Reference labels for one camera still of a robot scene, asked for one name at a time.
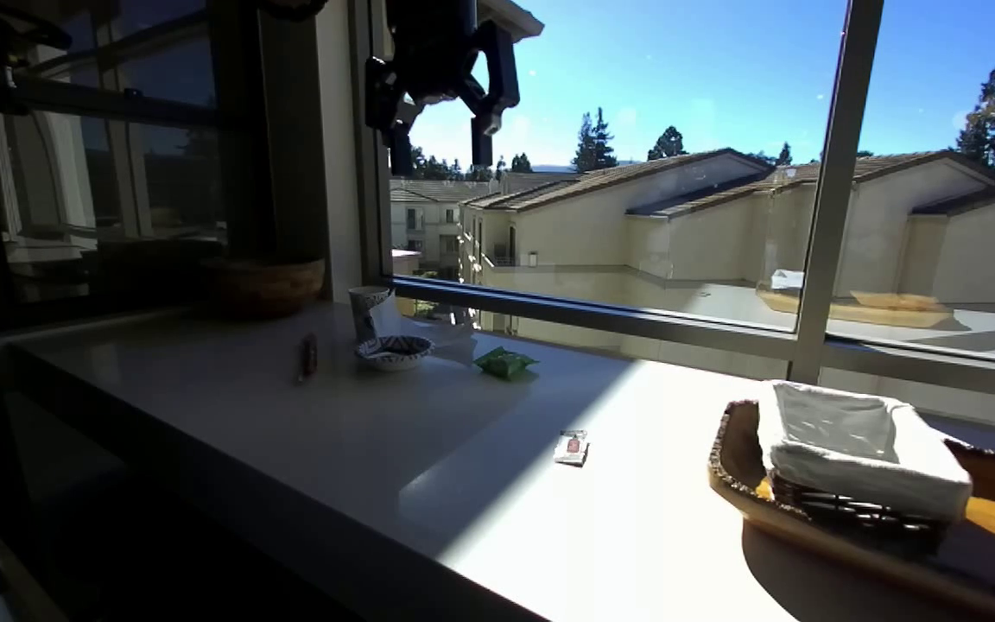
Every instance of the folded cloth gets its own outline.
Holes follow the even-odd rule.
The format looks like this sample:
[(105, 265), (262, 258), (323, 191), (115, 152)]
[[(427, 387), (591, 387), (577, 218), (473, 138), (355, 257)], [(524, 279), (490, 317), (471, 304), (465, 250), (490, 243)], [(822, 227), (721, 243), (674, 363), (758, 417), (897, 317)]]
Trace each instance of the folded cloth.
[(971, 475), (910, 401), (771, 381), (760, 391), (768, 469), (815, 490), (956, 522)]

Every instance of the green object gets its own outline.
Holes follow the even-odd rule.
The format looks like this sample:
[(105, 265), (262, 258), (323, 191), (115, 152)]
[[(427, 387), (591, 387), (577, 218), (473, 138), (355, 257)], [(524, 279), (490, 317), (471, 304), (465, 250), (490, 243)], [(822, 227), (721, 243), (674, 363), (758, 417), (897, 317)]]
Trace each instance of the green object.
[(484, 357), (473, 358), (487, 378), (501, 378), (501, 381), (533, 381), (534, 373), (530, 369), (534, 358), (511, 351), (511, 348), (490, 348)]

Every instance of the white countertop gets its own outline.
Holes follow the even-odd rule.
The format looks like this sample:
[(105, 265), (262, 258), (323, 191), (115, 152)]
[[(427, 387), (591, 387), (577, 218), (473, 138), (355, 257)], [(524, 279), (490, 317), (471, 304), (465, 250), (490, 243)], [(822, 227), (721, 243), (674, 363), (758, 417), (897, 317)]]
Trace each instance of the white countertop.
[[(296, 341), (311, 332), (322, 366), (295, 385)], [(249, 325), (175, 315), (25, 340), (22, 351), (541, 618), (934, 618), (912, 595), (744, 530), (713, 493), (720, 415), (748, 396), (754, 381), (414, 332), (436, 351), (411, 369), (355, 366), (346, 309)], [(484, 378), (473, 357), (490, 347), (540, 358), (540, 378)], [(591, 438), (585, 467), (554, 463), (568, 429)], [(273, 522), (270, 540), (314, 540), (289, 517)], [(304, 575), (314, 561), (283, 562)]]

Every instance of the wooden tray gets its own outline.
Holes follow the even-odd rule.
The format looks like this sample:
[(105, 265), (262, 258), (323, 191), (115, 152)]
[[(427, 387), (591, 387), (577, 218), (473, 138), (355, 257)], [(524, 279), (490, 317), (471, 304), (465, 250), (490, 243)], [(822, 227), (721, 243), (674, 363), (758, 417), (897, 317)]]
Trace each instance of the wooden tray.
[(708, 457), (713, 490), (733, 502), (758, 530), (995, 618), (995, 452), (951, 445), (974, 477), (968, 517), (942, 536), (935, 553), (897, 558), (845, 540), (811, 522), (803, 509), (778, 505), (758, 421), (760, 407), (754, 401), (729, 406)]

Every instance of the blue sky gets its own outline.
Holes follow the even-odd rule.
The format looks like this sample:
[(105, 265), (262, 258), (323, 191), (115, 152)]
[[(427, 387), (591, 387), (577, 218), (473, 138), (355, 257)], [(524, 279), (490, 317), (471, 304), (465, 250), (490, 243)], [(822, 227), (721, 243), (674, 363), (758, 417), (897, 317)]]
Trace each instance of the blue sky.
[[(568, 166), (588, 111), (603, 111), (618, 159), (646, 159), (674, 125), (687, 152), (788, 141), (815, 159), (830, 114), (843, 0), (518, 0), (547, 30), (518, 45), (522, 103), (496, 155)], [(887, 0), (859, 149), (952, 146), (995, 65), (995, 5)], [(411, 138), (471, 159), (471, 114), (436, 103)]]

